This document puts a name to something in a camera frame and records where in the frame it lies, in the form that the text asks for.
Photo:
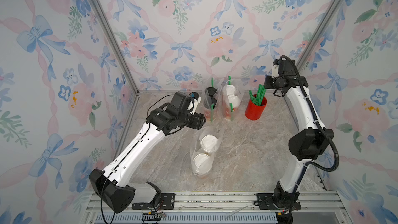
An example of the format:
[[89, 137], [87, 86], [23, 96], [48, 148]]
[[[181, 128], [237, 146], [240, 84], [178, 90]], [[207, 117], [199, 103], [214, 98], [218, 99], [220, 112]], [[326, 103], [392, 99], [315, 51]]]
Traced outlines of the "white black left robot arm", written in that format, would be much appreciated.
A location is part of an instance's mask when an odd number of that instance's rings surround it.
[[158, 108], [149, 107], [146, 121], [128, 146], [105, 168], [90, 173], [90, 183], [101, 203], [107, 204], [116, 214], [134, 204], [149, 208], [159, 206], [161, 189], [151, 182], [132, 184], [130, 178], [165, 137], [185, 127], [194, 130], [203, 127], [206, 118], [196, 111], [201, 99], [197, 92], [176, 92], [170, 102]]

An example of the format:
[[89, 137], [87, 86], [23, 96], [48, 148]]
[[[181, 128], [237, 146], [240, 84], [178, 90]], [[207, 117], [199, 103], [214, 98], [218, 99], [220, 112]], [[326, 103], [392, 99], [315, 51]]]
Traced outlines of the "clear plastic carrier bag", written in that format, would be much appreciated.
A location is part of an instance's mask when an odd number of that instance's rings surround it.
[[222, 83], [221, 99], [222, 113], [226, 120], [236, 118], [239, 107], [242, 105], [244, 85], [241, 79], [230, 76]]

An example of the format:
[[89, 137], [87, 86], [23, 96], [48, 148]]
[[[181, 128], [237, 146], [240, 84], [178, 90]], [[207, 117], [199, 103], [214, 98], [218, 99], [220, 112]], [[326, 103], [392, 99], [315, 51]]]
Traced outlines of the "white-lid red cup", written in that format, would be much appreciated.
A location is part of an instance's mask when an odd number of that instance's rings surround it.
[[238, 108], [240, 106], [241, 98], [239, 96], [234, 96], [234, 95], [227, 96], [227, 105], [228, 105], [229, 109], [230, 109], [230, 103], [233, 103], [233, 108], [235, 110], [236, 108]]
[[231, 96], [231, 95], [237, 96], [237, 89], [236, 89], [236, 87], [235, 87], [234, 85], [226, 85], [226, 87], [225, 87], [225, 94], [226, 94], [227, 96]]

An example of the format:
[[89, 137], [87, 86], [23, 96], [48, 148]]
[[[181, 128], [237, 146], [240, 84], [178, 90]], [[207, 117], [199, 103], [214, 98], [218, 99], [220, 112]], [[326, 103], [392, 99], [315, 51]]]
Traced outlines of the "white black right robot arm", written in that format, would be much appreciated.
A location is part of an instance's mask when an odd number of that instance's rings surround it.
[[295, 60], [287, 56], [275, 60], [264, 86], [273, 90], [275, 96], [288, 99], [298, 124], [298, 133], [288, 143], [291, 153], [288, 167], [268, 202], [285, 211], [297, 202], [298, 188], [308, 167], [316, 165], [315, 161], [329, 146], [334, 133], [320, 120], [309, 96], [308, 83], [300, 76]]

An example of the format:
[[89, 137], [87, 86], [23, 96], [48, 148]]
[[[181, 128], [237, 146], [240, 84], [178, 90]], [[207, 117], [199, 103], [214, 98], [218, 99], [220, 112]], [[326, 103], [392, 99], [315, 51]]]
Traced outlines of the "black-lid red cup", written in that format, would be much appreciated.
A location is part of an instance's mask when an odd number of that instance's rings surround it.
[[205, 108], [210, 110], [211, 104], [214, 103], [214, 109], [216, 107], [217, 104], [217, 99], [214, 97], [206, 97], [205, 102], [204, 102], [204, 106]]
[[214, 97], [218, 90], [215, 87], [208, 87], [205, 89], [205, 94], [208, 95], [209, 97]]

